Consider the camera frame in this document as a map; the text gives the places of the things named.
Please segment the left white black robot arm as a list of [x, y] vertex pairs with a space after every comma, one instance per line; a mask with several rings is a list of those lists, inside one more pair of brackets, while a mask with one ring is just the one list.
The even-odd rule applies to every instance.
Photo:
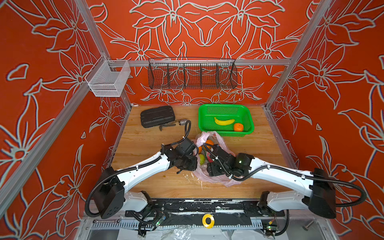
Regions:
[[120, 210], [140, 212], [149, 205], [150, 198], [144, 191], [130, 192], [137, 184], [173, 167], [179, 169], [179, 173], [195, 171], [199, 150], [188, 138], [191, 125], [187, 120], [185, 136], [177, 142], [161, 145], [160, 151], [152, 157], [125, 169], [107, 168], [85, 201], [86, 215], [108, 219]]

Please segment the yellow green pear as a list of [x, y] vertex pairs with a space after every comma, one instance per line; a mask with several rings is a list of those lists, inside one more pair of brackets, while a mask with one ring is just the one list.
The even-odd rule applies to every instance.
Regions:
[[206, 162], [206, 156], [204, 154], [199, 154], [200, 165], [203, 166]]

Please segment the pink plastic bag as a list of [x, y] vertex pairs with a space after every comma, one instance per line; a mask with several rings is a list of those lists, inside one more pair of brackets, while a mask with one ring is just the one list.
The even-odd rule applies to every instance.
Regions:
[[198, 147], [198, 149], [195, 150], [195, 153], [198, 153], [198, 165], [196, 170], [193, 171], [193, 174], [202, 182], [222, 184], [225, 187], [239, 185], [240, 182], [227, 177], [224, 170], [221, 169], [222, 166], [212, 160], [210, 151], [207, 151], [206, 148], [202, 149], [203, 144], [208, 143], [208, 140], [213, 141], [211, 145], [218, 144], [226, 153], [235, 155], [234, 152], [227, 147], [223, 137], [220, 136], [218, 132], [202, 132], [193, 140], [193, 143]]

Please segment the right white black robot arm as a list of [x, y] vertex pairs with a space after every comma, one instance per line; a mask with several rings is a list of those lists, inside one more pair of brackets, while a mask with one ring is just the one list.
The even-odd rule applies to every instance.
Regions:
[[[207, 170], [211, 177], [226, 175], [236, 182], [259, 179], [289, 188], [288, 192], [263, 192], [259, 207], [268, 211], [306, 210], [326, 219], [336, 218], [336, 209], [353, 207], [367, 199], [366, 191], [349, 182], [330, 179], [324, 170], [294, 170], [265, 162], [252, 155], [240, 153], [237, 156], [227, 153], [219, 145], [203, 144], [212, 162]], [[360, 197], [347, 203], [336, 202], [336, 186], [357, 190]]]

